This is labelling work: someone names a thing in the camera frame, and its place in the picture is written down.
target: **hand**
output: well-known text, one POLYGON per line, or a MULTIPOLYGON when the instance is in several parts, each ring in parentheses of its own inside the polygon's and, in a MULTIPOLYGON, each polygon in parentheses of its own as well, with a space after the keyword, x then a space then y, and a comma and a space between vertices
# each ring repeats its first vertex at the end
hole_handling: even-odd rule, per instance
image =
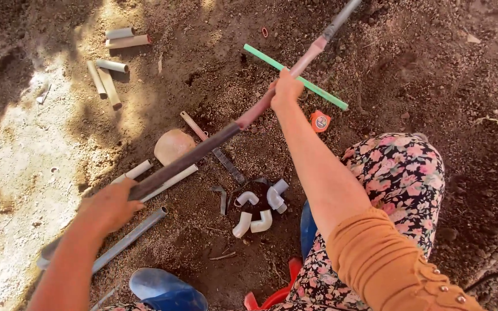
POLYGON ((282 69, 280 78, 270 84, 269 88, 273 87, 276 87, 276 95, 272 98, 270 106, 274 111, 291 103, 297 104, 297 98, 304 89, 303 83, 293 78, 287 68, 282 69))
POLYGON ((120 183, 104 187, 91 198, 82 200, 73 223, 84 230, 94 230, 101 238, 120 229, 135 211, 144 207, 140 201, 128 201, 130 188, 136 184, 135 180, 125 178, 120 183))

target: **black cable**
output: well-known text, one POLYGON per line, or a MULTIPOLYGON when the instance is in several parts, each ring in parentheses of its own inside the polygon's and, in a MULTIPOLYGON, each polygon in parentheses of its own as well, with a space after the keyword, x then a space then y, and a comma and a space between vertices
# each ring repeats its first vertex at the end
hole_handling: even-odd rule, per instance
POLYGON ((492 279, 492 278, 498 278, 498 272, 491 273, 491 274, 489 274, 489 275, 487 275, 487 276, 484 276, 483 278, 479 279, 479 280, 478 280, 477 282, 475 282, 474 284, 472 284, 472 285, 468 286, 468 287, 464 290, 464 292, 465 292, 465 293, 468 293, 468 292, 470 292, 472 289, 474 289, 474 288, 476 288, 476 287, 480 286, 482 283, 484 283, 484 282, 486 282, 486 281, 488 281, 488 280, 490 280, 490 279, 492 279))

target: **pipe end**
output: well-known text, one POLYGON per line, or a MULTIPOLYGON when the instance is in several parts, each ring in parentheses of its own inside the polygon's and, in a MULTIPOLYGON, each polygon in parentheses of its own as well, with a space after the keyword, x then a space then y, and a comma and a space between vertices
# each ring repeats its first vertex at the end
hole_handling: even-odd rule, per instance
POLYGON ((283 214, 285 211, 287 211, 286 203, 282 203, 280 207, 276 209, 276 211, 280 214, 283 214))

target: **pvc elbow fitting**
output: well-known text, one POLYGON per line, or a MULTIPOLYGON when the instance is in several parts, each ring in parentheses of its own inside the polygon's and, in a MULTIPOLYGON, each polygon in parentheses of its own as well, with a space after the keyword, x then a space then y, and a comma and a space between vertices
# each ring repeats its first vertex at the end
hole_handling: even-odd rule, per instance
POLYGON ((287 210, 287 205, 284 203, 284 199, 280 196, 289 187, 287 182, 283 179, 278 180, 272 187, 268 188, 266 193, 266 200, 268 205, 280 214, 283 214, 287 210))
POLYGON ((233 236, 241 238, 251 227, 251 213, 241 212, 239 223, 232 229, 233 236))
POLYGON ((237 207, 240 208, 245 203, 247 203, 247 201, 249 201, 249 203, 251 203, 252 205, 256 205, 257 203, 259 203, 259 197, 257 197, 257 195, 251 191, 245 191, 240 196, 238 196, 236 199, 236 202, 238 202, 239 205, 235 204, 235 202, 234 202, 234 205, 236 205, 237 207))
POLYGON ((270 229, 272 226, 272 210, 261 211, 261 219, 251 222, 251 232, 257 233, 270 229))

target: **person's left hand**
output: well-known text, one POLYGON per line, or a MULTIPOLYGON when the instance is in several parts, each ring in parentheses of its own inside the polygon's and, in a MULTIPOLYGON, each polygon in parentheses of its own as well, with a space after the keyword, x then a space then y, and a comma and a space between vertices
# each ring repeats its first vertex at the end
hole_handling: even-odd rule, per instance
POLYGON ((125 178, 120 183, 104 187, 91 198, 84 199, 74 223, 95 230, 100 237, 120 229, 128 223, 135 211, 144 207, 140 201, 128 201, 130 188, 136 184, 135 180, 125 178))

